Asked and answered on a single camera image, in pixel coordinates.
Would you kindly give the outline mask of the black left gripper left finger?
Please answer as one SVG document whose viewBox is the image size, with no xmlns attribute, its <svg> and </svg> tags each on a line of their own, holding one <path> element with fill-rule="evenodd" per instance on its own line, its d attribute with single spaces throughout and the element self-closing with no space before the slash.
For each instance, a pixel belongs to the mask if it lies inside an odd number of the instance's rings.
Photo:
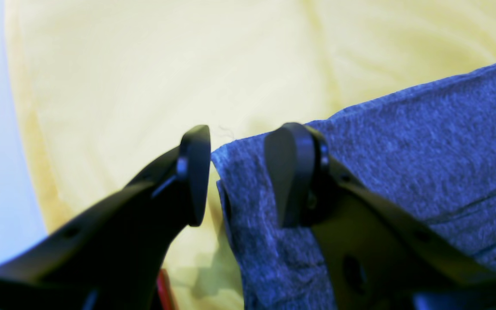
<svg viewBox="0 0 496 310">
<path fill-rule="evenodd" d="M 209 127 L 145 166 L 123 189 L 0 264 L 0 310 L 148 310 L 173 240 L 205 215 Z"/>
</svg>

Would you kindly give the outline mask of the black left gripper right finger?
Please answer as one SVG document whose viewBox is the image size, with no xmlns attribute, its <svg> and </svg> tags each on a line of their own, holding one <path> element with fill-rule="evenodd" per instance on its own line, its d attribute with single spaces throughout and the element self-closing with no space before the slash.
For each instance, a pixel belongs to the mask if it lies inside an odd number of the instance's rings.
<svg viewBox="0 0 496 310">
<path fill-rule="evenodd" d="M 264 157 L 278 226 L 310 229 L 339 310 L 496 310 L 496 273 L 366 189 L 317 130 L 284 124 Z"/>
</svg>

